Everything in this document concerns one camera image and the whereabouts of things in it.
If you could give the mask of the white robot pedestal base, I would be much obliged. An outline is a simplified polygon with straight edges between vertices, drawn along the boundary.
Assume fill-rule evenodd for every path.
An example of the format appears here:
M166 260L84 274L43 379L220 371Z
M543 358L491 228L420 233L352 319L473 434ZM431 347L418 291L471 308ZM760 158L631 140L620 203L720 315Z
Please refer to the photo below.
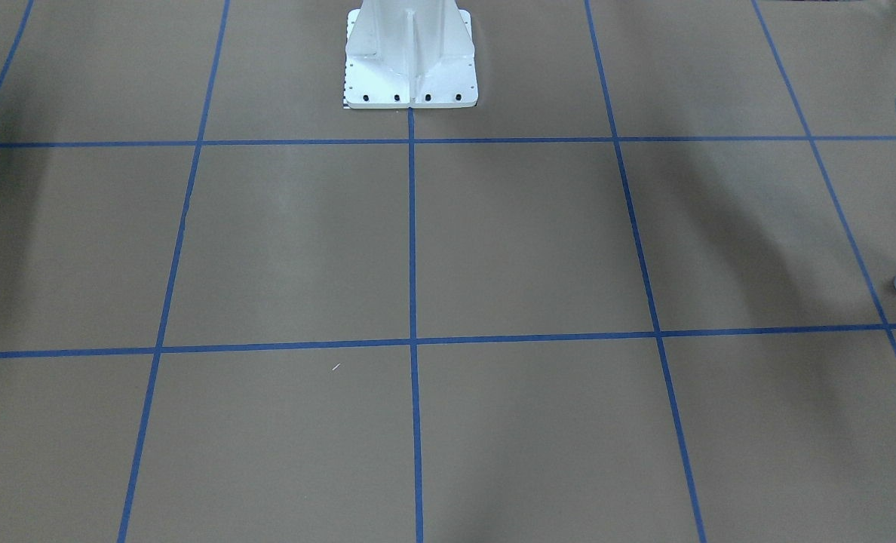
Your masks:
M347 14L342 104L351 109L472 108L474 29L455 1L363 1Z

